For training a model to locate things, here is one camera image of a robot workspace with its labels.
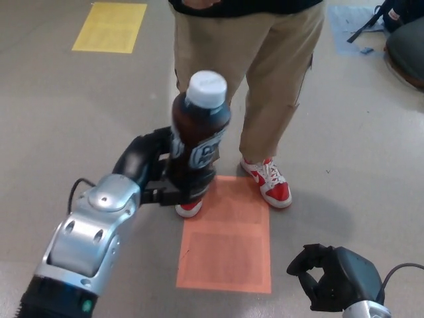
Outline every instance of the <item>black bag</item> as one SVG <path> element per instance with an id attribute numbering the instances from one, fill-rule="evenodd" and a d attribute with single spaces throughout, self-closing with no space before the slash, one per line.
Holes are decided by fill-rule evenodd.
<path id="1" fill-rule="evenodd" d="M 376 7 L 374 16 L 347 42 L 353 43 L 363 30 L 374 26 L 381 16 L 383 16 L 385 28 L 392 33 L 402 25 L 424 17 L 424 0 L 385 0 L 382 5 Z"/>

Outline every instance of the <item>red and white sneaker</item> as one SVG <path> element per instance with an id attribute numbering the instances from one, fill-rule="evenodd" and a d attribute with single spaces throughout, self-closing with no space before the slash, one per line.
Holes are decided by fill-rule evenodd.
<path id="1" fill-rule="evenodd" d="M 251 164 L 244 158 L 240 165 L 260 187 L 260 193 L 272 207 L 283 209 L 292 204 L 292 193 L 272 158 L 259 164 Z"/>
<path id="2" fill-rule="evenodd" d="M 177 205 L 175 206 L 175 210 L 178 215 L 181 217 L 194 217 L 199 213 L 201 206 L 203 205 L 203 201 L 200 200 L 195 203 L 185 204 L 185 205 Z"/>

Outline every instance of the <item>black cable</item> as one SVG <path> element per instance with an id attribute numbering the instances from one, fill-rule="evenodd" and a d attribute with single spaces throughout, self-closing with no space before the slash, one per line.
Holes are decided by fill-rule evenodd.
<path id="1" fill-rule="evenodd" d="M 68 199 L 68 209 L 66 213 L 69 215 L 72 211 L 72 201 L 74 200 L 75 191 L 77 190 L 77 187 L 80 185 L 80 183 L 85 183 L 90 187 L 95 187 L 95 183 L 91 182 L 88 179 L 80 178 L 77 181 L 75 181 L 74 185 L 72 186 L 71 192 L 69 193 L 69 199 Z"/>
<path id="2" fill-rule="evenodd" d="M 387 276 L 386 276 L 386 278 L 384 279 L 384 282 L 383 282 L 383 284 L 382 284 L 382 287 L 380 288 L 380 291 L 378 292 L 378 295 L 377 295 L 377 298 L 376 298 L 376 300 L 377 300 L 377 302 L 379 303 L 379 304 L 381 304 L 381 305 L 383 305 L 381 302 L 381 296 L 382 296 L 382 294 L 383 294 L 383 292 L 384 292 L 384 290 L 385 290 L 385 288 L 386 288 L 386 286 L 387 286 L 387 283 L 389 282 L 389 280 L 390 280 L 390 278 L 393 276 L 393 274 L 395 274 L 395 272 L 397 271 L 397 270 L 399 270 L 399 269 L 401 269 L 401 268 L 404 268 L 404 267 L 416 267 L 416 268 L 419 268 L 419 269 L 421 269 L 421 270 L 424 270 L 424 265 L 420 265 L 420 264 L 415 264 L 415 263 L 403 263 L 403 264 L 400 264 L 400 265 L 397 265 L 396 267 L 394 267 L 390 272 L 389 272 L 389 274 L 387 274 Z"/>

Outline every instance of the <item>khaki pants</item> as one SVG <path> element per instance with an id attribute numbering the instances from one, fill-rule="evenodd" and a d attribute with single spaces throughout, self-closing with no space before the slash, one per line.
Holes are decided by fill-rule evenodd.
<path id="1" fill-rule="evenodd" d="M 249 91 L 240 152 L 253 162 L 276 155 L 323 27 L 325 4 L 296 15 L 259 13 L 232 19 L 174 12 L 175 70 L 180 91 L 199 70 L 228 83 L 228 102 L 246 76 Z"/>

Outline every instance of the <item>person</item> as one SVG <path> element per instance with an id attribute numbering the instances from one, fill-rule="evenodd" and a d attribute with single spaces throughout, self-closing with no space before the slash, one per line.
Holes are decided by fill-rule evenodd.
<path id="1" fill-rule="evenodd" d="M 263 198 L 283 209 L 289 185 L 273 161 L 295 113 L 306 71 L 323 28 L 323 0 L 168 0 L 175 17 L 177 87 L 186 91 L 199 70 L 220 73 L 231 103 L 246 77 L 248 93 L 240 164 Z M 194 216 L 202 201 L 176 207 Z"/>

